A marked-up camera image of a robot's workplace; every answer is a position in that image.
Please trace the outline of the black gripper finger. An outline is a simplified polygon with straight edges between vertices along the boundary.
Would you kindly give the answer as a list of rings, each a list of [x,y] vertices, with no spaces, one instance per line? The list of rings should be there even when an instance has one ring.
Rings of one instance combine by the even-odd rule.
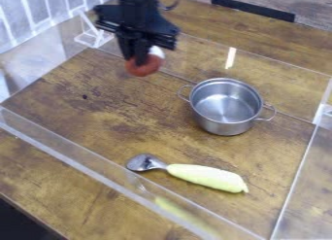
[[[147,62],[151,43],[147,39],[137,39],[133,44],[135,64],[141,66]]]
[[[125,60],[133,56],[135,38],[131,35],[119,34],[119,47]]]

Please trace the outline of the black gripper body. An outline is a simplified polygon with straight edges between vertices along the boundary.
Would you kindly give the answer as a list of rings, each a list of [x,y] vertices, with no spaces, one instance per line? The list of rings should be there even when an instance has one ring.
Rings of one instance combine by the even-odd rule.
[[[112,33],[140,35],[155,46],[175,50],[179,27],[163,17],[155,6],[125,8],[121,5],[97,5],[93,12],[97,28]]]

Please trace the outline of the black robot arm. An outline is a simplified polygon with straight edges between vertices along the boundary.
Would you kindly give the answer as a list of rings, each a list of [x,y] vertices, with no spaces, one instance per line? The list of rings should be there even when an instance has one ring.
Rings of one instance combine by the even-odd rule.
[[[152,46],[175,50],[180,29],[160,10],[175,9],[179,1],[164,6],[160,0],[119,0],[116,5],[93,7],[95,26],[116,34],[123,57],[133,59],[137,66],[147,63]]]

